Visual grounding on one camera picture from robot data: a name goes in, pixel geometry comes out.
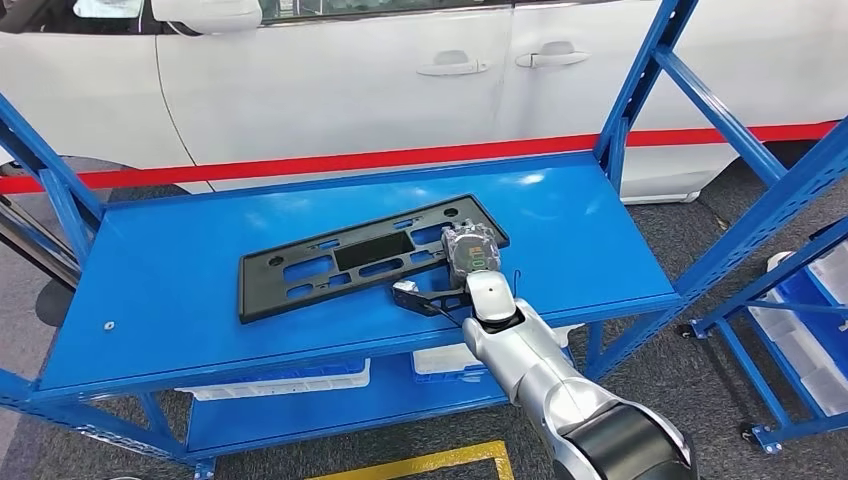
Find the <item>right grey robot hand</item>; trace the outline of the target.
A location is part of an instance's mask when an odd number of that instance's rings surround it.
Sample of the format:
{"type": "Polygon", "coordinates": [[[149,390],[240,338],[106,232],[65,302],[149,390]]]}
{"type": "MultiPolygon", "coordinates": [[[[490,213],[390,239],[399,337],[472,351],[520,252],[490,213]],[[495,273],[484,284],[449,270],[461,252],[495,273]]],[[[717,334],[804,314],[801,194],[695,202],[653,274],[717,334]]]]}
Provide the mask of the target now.
{"type": "Polygon", "coordinates": [[[471,273],[501,270],[496,230],[485,223],[466,219],[443,227],[441,244],[453,288],[463,287],[471,273]]]}

